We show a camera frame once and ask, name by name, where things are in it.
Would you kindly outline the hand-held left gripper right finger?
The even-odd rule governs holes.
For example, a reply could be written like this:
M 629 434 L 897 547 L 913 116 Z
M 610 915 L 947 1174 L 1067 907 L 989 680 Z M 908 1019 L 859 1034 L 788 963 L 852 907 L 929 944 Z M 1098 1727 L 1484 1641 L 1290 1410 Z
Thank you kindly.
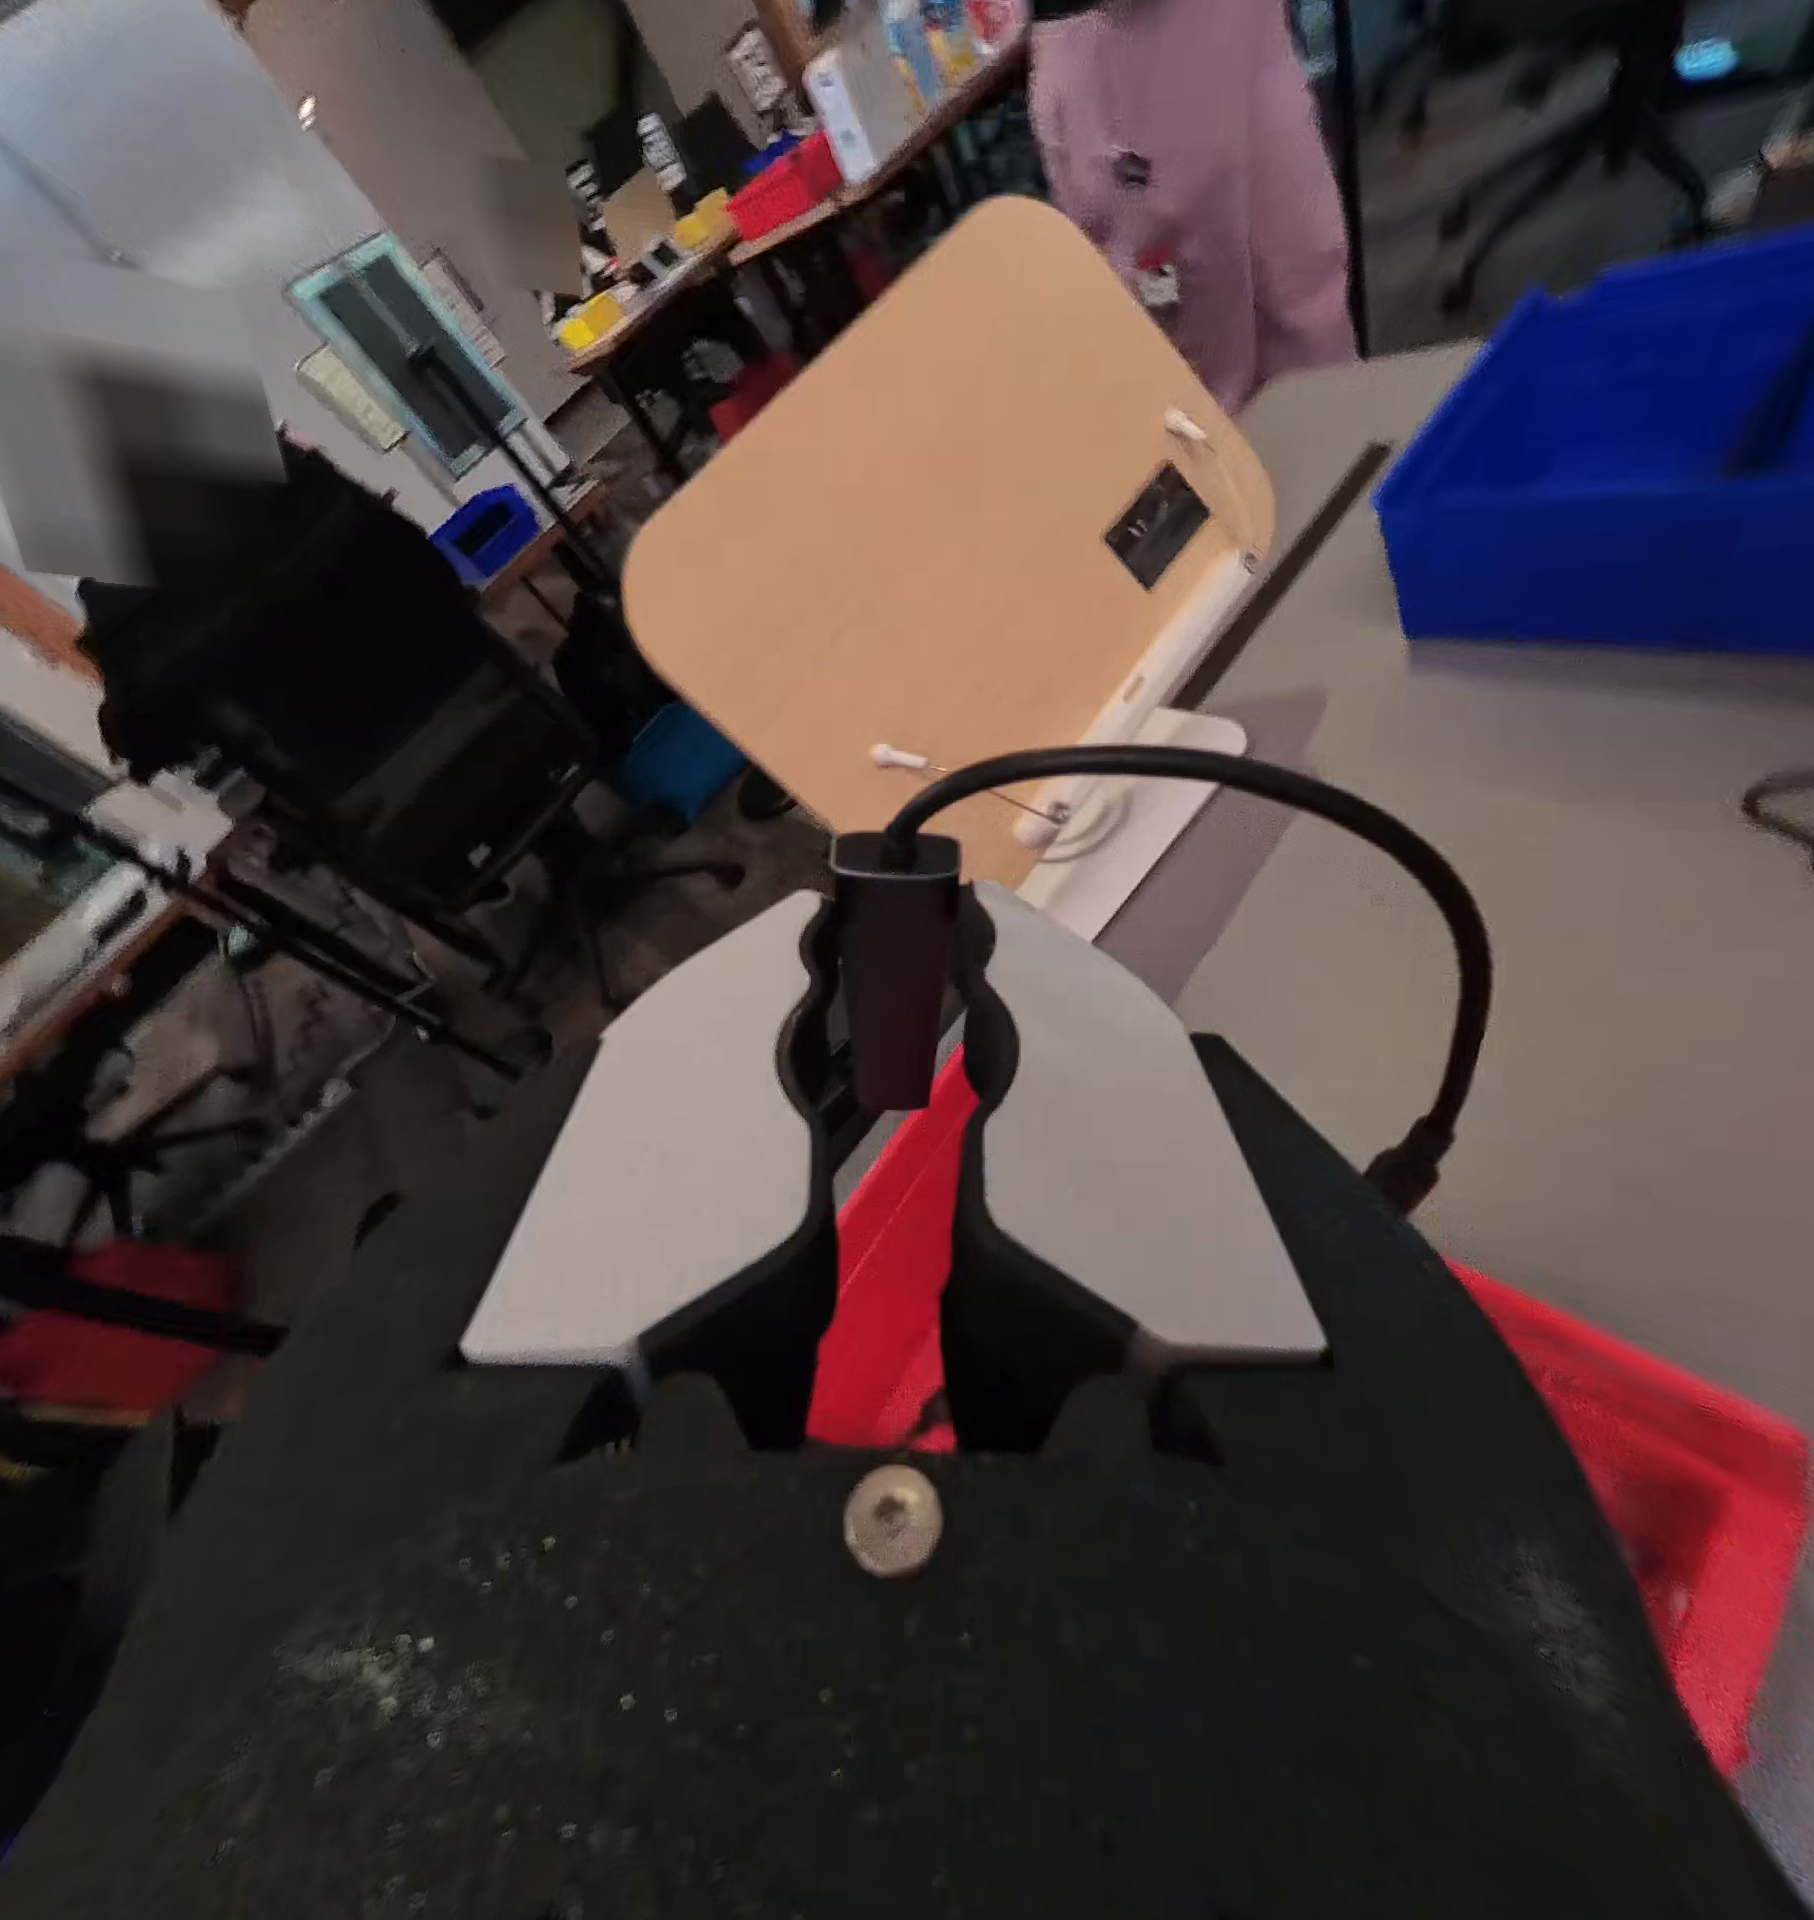
M 1092 1380 L 1158 1402 L 1327 1364 L 1327 1330 L 1195 1038 L 1013 891 L 961 913 L 964 1128 L 943 1389 L 964 1452 L 1038 1452 Z

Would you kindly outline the grey desk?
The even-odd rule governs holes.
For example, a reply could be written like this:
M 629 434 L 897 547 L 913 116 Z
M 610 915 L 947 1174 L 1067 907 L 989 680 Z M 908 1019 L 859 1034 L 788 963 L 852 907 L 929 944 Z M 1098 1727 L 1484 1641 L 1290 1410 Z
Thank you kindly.
M 1308 558 L 1207 706 L 1423 831 L 1489 918 L 1489 1051 L 1427 1238 L 1814 1452 L 1814 878 L 1740 811 L 1814 767 L 1814 661 L 1408 648 L 1369 496 L 1311 528 L 1471 356 L 1305 373 L 1247 408 L 1282 552 Z M 1814 1537 L 1743 1785 L 1814 1902 Z

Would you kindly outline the red plastic bin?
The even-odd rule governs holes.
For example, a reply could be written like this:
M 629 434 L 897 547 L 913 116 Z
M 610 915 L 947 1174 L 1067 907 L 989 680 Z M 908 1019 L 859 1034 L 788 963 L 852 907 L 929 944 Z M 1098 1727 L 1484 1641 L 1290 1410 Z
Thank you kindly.
M 840 1298 L 808 1423 L 818 1441 L 956 1449 L 941 1301 L 975 1105 L 952 1056 L 930 1105 L 840 1201 Z M 1581 1459 L 1693 1727 L 1720 1773 L 1740 1775 L 1814 1517 L 1805 1432 L 1467 1264 L 1451 1269 Z

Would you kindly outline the small blue bin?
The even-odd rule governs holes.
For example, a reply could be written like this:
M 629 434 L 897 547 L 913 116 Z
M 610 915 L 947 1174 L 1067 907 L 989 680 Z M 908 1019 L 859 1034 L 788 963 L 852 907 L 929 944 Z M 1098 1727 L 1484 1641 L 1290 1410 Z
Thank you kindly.
M 461 583 L 483 591 L 528 553 L 542 533 L 536 506 L 515 487 L 476 493 L 431 533 Z

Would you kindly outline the wooden book stand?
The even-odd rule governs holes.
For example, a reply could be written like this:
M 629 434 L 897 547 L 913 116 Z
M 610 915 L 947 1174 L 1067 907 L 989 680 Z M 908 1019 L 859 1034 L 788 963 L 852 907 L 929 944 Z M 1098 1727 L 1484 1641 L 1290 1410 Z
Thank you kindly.
M 975 207 L 631 540 L 669 686 L 833 834 L 1136 734 L 1279 526 L 1231 416 L 1055 209 Z

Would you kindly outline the white cardboard box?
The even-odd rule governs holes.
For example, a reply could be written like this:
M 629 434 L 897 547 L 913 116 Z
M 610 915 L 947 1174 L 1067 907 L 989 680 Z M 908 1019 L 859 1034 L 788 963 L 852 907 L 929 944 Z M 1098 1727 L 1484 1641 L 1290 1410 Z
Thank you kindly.
M 920 96 L 878 4 L 846 4 L 804 65 L 802 85 L 848 186 L 885 170 L 920 124 Z

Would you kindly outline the cluttered long wooden table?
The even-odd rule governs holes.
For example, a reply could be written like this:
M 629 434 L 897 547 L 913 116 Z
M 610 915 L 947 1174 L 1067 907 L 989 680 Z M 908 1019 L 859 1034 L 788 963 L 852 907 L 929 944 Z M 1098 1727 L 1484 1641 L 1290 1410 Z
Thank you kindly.
M 792 219 L 705 241 L 684 274 L 669 275 L 589 342 L 575 370 L 602 387 L 631 420 L 668 484 L 687 475 L 686 436 L 717 440 L 709 405 L 687 385 L 681 348 L 695 338 L 695 307 L 707 297 L 739 301 L 746 275 L 787 328 L 800 363 L 824 351 L 961 212 L 992 193 L 1038 188 L 1038 158 L 1026 131 L 1009 138 L 1017 174 L 992 170 L 991 140 L 1017 119 L 1028 77 L 1028 4 L 1011 5 L 1011 33 L 984 54 L 870 179 L 842 181 Z

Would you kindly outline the blue storage tub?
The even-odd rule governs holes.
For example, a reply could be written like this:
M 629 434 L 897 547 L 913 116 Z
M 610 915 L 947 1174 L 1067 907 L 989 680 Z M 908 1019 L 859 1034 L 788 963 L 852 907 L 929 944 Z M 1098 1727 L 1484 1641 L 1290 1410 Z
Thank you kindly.
M 749 755 L 705 714 L 669 701 L 633 734 L 610 780 L 631 807 L 689 825 L 746 764 Z

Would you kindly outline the black office chair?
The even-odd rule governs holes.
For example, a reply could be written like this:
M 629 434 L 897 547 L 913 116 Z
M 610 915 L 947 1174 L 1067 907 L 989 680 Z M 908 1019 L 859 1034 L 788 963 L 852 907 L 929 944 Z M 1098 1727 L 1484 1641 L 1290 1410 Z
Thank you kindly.
M 1610 75 L 1598 102 L 1508 146 L 1466 175 L 1443 203 L 1437 238 L 1456 253 L 1439 293 L 1439 314 L 1463 320 L 1498 248 L 1585 169 L 1616 179 L 1645 166 L 1677 198 L 1677 235 L 1707 241 L 1716 232 L 1712 188 L 1670 122 L 1683 87 L 1677 61 L 1687 37 L 1683 2 L 1466 2 L 1443 5 L 1448 55 L 1498 59 L 1529 51 L 1541 107 L 1567 62 L 1598 54 Z
M 582 821 L 605 733 L 488 623 L 429 533 L 327 455 L 282 443 L 280 478 L 243 488 L 220 531 L 166 580 L 75 584 L 128 772 L 243 775 L 282 848 L 500 999 L 571 936 L 621 1011 L 608 917 L 664 884 L 744 884 L 739 861 L 650 861 L 640 830 Z

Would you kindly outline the blue plastic bin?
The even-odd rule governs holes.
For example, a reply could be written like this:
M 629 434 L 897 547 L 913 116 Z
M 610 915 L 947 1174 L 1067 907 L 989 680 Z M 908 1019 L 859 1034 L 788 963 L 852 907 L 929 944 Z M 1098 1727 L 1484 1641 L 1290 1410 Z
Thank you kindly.
M 1529 295 L 1375 514 L 1414 642 L 1814 657 L 1814 223 Z

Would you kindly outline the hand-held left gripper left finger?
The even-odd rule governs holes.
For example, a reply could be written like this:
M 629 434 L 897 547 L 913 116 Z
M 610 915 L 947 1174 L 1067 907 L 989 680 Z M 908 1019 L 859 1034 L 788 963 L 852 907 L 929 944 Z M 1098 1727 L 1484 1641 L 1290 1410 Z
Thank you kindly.
M 840 1290 L 821 1116 L 833 909 L 797 889 L 642 991 L 461 1336 L 471 1365 L 710 1378 L 752 1449 L 804 1444 Z

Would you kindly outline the grey USB hub with cable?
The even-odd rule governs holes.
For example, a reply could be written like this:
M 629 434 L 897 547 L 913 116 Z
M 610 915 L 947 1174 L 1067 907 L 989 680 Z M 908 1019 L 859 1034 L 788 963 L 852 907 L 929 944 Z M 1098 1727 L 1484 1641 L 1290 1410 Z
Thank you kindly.
M 1367 1181 L 1401 1215 L 1431 1195 L 1460 1134 L 1489 1038 L 1494 961 L 1487 918 L 1448 858 L 1401 819 L 1317 776 L 1242 753 L 1162 744 L 1017 750 L 939 772 L 877 831 L 837 837 L 829 927 L 848 1019 L 856 1096 L 871 1114 L 930 1101 L 943 1005 L 956 980 L 961 848 L 930 822 L 961 801 L 1057 776 L 1186 780 L 1319 819 L 1391 858 L 1433 903 L 1456 961 L 1440 1089 Z

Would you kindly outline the small red bin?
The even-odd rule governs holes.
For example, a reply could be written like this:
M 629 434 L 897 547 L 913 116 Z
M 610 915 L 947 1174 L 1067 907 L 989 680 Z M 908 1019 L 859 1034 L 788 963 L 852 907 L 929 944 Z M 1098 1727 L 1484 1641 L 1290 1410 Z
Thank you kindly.
M 728 197 L 728 217 L 744 245 L 788 228 L 820 204 L 833 203 L 844 186 L 828 131 L 778 140 Z

